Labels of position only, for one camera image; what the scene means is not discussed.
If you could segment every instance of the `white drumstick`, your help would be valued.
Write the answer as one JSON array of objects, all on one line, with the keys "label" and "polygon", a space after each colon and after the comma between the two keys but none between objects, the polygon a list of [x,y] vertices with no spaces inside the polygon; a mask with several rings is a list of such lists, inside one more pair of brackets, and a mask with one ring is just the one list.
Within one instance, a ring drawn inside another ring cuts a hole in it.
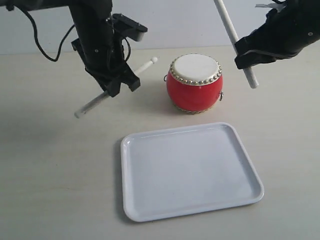
[{"label": "white drumstick", "polygon": [[[236,42],[239,40],[237,32],[235,30],[235,27],[229,17],[228,11],[226,9],[226,6],[224,4],[223,0],[213,0],[216,8],[220,14],[221,20],[223,22],[224,28],[226,30],[226,33],[229,36],[229,39],[233,45],[233,48],[235,52],[238,54],[237,49],[235,47]],[[257,78],[252,70],[251,67],[243,69],[243,72],[246,76],[246,79],[249,82],[249,85],[252,89],[256,89],[259,86],[259,83],[257,81]]]},{"label": "white drumstick", "polygon": [[[157,57],[151,58],[149,61],[147,61],[145,64],[141,65],[137,70],[134,71],[135,75],[139,75],[145,70],[147,70],[149,67],[151,67],[153,64],[155,64],[158,61]],[[109,96],[108,92],[105,91],[101,93],[99,96],[88,102],[86,105],[81,107],[78,111],[74,113],[74,116],[79,119],[86,113],[88,113],[90,110],[98,106],[103,100],[107,99]]]}]

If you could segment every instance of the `wall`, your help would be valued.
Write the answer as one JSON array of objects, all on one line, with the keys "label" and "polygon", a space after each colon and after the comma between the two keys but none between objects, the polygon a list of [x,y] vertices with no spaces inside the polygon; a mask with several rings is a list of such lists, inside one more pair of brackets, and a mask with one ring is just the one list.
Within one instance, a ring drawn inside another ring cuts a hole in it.
[{"label": "wall", "polygon": [[[265,21],[268,9],[255,8],[264,0],[225,0],[239,37],[250,34]],[[144,39],[134,49],[181,48],[229,45],[230,41],[213,0],[113,0],[113,12],[123,13],[148,27]],[[39,41],[47,52],[56,52],[65,32],[73,24],[67,7],[33,11]],[[66,40],[63,50],[72,51]],[[0,9],[0,54],[34,53],[33,30],[29,20],[18,10]]]}]

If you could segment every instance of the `white table surface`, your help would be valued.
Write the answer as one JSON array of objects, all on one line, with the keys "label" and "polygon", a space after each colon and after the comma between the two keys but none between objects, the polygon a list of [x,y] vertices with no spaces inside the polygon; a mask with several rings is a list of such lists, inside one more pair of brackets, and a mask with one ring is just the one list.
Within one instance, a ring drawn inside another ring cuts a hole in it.
[{"label": "white table surface", "polygon": [[[232,47],[133,51],[156,65],[131,93],[123,86],[82,119],[101,93],[76,53],[0,56],[1,240],[318,240],[320,43],[291,60],[254,68],[251,89]],[[186,53],[215,57],[224,99],[198,115],[176,110],[163,77]],[[133,223],[122,209],[120,141],[128,134],[213,122],[238,131],[264,184],[257,204]]]}]

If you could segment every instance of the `white drumhead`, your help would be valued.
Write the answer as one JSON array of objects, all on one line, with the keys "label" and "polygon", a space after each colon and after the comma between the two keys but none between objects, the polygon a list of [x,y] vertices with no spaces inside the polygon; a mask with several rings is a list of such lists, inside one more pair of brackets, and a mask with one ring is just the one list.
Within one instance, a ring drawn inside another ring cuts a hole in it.
[{"label": "white drumhead", "polygon": [[202,54],[187,54],[179,57],[173,65],[175,73],[188,81],[203,81],[216,74],[218,63]]}]

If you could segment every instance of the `tray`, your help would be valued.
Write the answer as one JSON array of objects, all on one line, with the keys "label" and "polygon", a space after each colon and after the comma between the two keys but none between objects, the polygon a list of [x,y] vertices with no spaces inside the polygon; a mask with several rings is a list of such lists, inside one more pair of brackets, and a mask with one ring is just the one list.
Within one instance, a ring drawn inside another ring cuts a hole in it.
[{"label": "tray", "polygon": [[235,129],[218,122],[122,140],[123,208],[147,222],[254,204],[264,186]]}]

